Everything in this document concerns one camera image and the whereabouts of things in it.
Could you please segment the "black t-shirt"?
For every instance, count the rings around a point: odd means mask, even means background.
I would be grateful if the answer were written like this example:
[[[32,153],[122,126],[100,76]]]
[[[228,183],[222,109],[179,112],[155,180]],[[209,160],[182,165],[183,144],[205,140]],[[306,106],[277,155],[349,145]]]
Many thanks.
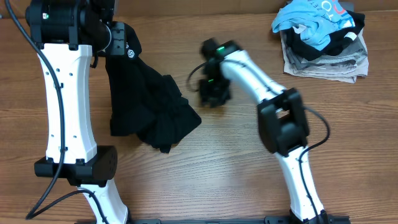
[[[201,124],[201,118],[171,75],[161,75],[144,63],[135,30],[129,25],[124,28],[125,55],[107,56],[105,65],[111,92],[111,135],[136,134],[142,142],[168,153]]]

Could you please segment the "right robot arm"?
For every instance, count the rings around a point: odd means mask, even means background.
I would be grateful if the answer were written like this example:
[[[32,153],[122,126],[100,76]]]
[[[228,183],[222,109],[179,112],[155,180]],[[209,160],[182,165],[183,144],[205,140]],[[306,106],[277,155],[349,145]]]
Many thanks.
[[[279,161],[290,197],[289,223],[328,223],[313,181],[308,153],[310,129],[300,93],[268,77],[234,41],[202,43],[199,82],[201,104],[222,106],[232,98],[230,83],[238,84],[255,102],[257,126],[264,147]]]

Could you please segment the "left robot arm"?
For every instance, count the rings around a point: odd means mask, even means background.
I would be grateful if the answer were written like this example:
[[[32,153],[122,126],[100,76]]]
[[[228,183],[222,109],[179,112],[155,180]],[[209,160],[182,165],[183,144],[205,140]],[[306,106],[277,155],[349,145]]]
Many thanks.
[[[91,127],[89,72],[99,57],[124,53],[124,26],[113,22],[116,1],[32,1],[25,12],[42,66],[49,138],[35,174],[67,179],[83,194],[97,223],[127,223],[114,176],[118,155],[98,146]]]

